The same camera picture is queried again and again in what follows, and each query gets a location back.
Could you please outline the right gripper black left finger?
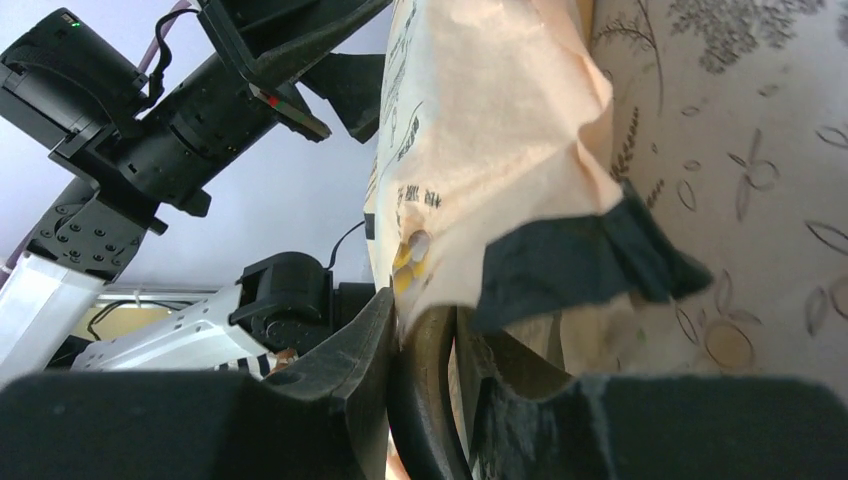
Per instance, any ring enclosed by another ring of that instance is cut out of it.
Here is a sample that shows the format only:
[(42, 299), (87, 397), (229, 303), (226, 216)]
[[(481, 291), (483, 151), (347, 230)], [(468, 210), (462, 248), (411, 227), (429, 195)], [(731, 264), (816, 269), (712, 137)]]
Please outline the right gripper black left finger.
[(393, 296), (264, 380), (41, 373), (1, 393), (5, 479), (381, 479)]

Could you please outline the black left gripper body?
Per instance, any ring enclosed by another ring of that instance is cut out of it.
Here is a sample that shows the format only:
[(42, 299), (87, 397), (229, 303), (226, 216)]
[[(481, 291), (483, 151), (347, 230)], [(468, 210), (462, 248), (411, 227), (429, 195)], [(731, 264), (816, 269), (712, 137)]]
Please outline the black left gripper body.
[(208, 57), (139, 121), (140, 134), (119, 142), (119, 171), (128, 202), (144, 215), (169, 204), (204, 216), (205, 185), (282, 124), (312, 142), (329, 126), (277, 72), (249, 82), (217, 54)]

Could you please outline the grey litter scoop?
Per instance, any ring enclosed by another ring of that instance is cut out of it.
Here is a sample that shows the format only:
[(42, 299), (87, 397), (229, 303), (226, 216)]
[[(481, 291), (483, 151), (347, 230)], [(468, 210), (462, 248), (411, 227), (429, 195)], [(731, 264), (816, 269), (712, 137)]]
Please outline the grey litter scoop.
[(400, 460), (412, 479), (472, 478), (449, 393), (457, 309), (435, 307), (400, 341), (387, 385), (387, 413)]

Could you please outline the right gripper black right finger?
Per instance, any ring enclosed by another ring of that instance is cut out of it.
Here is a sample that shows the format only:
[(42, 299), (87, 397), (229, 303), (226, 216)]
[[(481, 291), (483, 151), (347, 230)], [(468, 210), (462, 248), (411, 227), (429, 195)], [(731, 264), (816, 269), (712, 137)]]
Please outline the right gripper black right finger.
[(786, 377), (572, 378), (457, 313), (469, 460), (478, 479), (843, 479), (847, 408)]

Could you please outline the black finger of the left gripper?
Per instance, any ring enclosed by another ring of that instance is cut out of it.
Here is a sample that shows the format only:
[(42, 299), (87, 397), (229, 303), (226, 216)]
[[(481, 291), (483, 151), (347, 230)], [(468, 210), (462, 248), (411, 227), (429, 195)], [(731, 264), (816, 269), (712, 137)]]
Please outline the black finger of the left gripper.
[(208, 0), (198, 19), (224, 64), (265, 90), (298, 79), (386, 9), (384, 0)]
[(379, 128), (384, 54), (330, 53), (300, 81), (328, 101), (348, 134), (365, 144)]

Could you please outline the pink cat litter bag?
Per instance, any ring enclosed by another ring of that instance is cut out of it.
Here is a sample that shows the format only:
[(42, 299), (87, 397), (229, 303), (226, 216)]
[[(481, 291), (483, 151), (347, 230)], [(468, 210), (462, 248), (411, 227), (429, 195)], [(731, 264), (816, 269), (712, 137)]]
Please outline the pink cat litter bag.
[(397, 335), (463, 309), (567, 372), (636, 364), (639, 310), (709, 287), (613, 167), (573, 1), (396, 1), (364, 211)]

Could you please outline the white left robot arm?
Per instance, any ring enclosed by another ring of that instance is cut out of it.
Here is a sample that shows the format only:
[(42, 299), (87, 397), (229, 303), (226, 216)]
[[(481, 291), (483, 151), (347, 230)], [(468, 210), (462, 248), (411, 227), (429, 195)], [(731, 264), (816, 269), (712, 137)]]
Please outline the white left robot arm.
[(131, 63), (67, 8), (1, 55), (1, 114), (73, 175), (1, 271), (1, 380), (42, 370), (168, 204), (194, 217), (206, 184), (276, 125), (320, 142), (327, 100), (349, 135), (377, 131), (380, 54), (337, 47), (383, 1), (180, 1)]

